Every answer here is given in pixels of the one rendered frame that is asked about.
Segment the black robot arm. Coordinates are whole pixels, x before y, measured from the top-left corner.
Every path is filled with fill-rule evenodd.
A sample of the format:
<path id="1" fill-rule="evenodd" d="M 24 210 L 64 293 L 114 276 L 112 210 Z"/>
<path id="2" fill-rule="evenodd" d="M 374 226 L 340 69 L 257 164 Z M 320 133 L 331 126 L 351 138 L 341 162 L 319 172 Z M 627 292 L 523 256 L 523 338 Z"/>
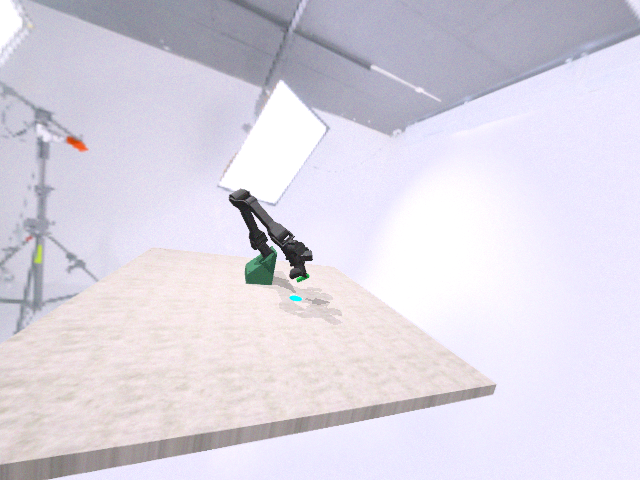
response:
<path id="1" fill-rule="evenodd" d="M 252 249 L 259 250 L 263 258 L 266 258 L 274 251 L 267 245 L 266 242 L 269 240 L 266 234 L 259 230 L 253 214 L 264 225 L 271 241 L 280 247 L 285 256 L 291 254 L 298 255 L 300 264 L 303 264 L 303 261 L 313 261 L 312 251 L 309 250 L 308 247 L 305 247 L 303 242 L 293 240 L 295 237 L 293 233 L 283 227 L 280 223 L 275 222 L 258 203 L 256 197 L 251 195 L 250 191 L 240 188 L 228 197 L 230 203 L 239 209 L 245 221 L 249 230 L 248 237 Z M 286 237 L 288 238 L 284 240 Z"/>

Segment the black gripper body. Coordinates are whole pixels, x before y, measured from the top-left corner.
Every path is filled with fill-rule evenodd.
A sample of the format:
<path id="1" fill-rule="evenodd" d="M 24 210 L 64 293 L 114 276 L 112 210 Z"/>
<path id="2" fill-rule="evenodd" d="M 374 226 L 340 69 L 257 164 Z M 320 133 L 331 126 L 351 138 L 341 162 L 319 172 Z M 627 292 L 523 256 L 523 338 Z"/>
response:
<path id="1" fill-rule="evenodd" d="M 291 279 L 295 279 L 303 275 L 304 270 L 302 264 L 300 264 L 298 255 L 291 254 L 286 256 L 285 259 L 290 262 L 290 267 L 294 266 L 294 268 L 290 270 L 289 274 Z"/>

